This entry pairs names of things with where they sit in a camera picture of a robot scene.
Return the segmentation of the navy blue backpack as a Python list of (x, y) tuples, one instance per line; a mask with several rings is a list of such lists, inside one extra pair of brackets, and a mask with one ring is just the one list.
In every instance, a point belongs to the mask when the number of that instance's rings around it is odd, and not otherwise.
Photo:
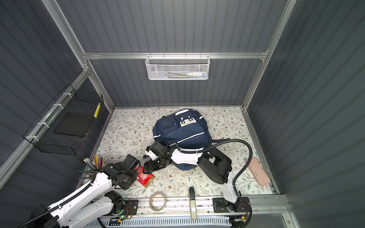
[(207, 148), (212, 143), (228, 141), (226, 139), (212, 139), (208, 125), (198, 111), (184, 109), (159, 119), (153, 128), (154, 140), (163, 147), (179, 146), (186, 152), (196, 152)]

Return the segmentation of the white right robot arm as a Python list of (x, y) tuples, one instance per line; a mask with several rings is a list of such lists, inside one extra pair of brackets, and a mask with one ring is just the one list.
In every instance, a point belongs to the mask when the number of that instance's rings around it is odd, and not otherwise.
[[(227, 143), (241, 143), (249, 150), (246, 163), (235, 176), (232, 172), (232, 160), (217, 149), (217, 147)], [(230, 217), (232, 227), (245, 228), (248, 226), (252, 219), (252, 206), (248, 198), (242, 197), (236, 188), (237, 178), (249, 167), (253, 158), (253, 150), (248, 142), (241, 139), (224, 139), (205, 148), (185, 149), (181, 148), (176, 141), (171, 146), (164, 146), (156, 141), (146, 148), (145, 155), (150, 160), (143, 164), (144, 174), (152, 174), (170, 164), (200, 167), (211, 181), (221, 186), (224, 201), (219, 202), (215, 199), (213, 206), (221, 207), (228, 212), (242, 212), (243, 215), (240, 218)]]

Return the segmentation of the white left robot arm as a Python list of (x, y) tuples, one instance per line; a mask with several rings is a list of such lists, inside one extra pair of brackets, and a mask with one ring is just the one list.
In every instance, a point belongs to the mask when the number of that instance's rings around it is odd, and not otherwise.
[(129, 189), (137, 180), (140, 166), (138, 159), (127, 155), (122, 162), (90, 170), (93, 176), (84, 186), (48, 207), (37, 207), (20, 227), (79, 228), (109, 213), (114, 216), (130, 213), (123, 197), (111, 188)]

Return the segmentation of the red gold tin box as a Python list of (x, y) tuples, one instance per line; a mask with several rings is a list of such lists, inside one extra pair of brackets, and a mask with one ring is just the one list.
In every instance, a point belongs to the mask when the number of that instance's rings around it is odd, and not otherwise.
[(155, 176), (153, 174), (145, 174), (143, 173), (143, 166), (140, 166), (138, 171), (138, 176), (137, 176), (137, 181), (142, 184), (145, 188), (147, 188), (151, 182), (154, 180)]

